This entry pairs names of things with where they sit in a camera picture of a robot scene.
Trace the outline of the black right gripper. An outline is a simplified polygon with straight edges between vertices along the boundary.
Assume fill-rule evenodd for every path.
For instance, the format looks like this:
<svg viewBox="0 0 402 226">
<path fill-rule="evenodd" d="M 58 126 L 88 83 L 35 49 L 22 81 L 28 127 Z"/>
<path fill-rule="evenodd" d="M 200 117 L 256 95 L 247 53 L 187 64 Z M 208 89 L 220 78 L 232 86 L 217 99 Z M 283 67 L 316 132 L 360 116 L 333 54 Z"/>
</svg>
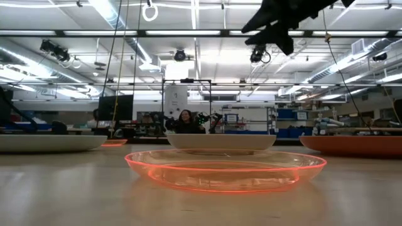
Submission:
<svg viewBox="0 0 402 226">
<path fill-rule="evenodd" d="M 297 29 L 307 18 L 315 19 L 318 13 L 338 0 L 271 0 L 262 2 L 255 15 L 243 26 L 241 33 L 264 30 L 245 41 L 246 45 L 275 44 L 286 56 L 294 52 L 294 42 L 288 30 Z"/>
</svg>

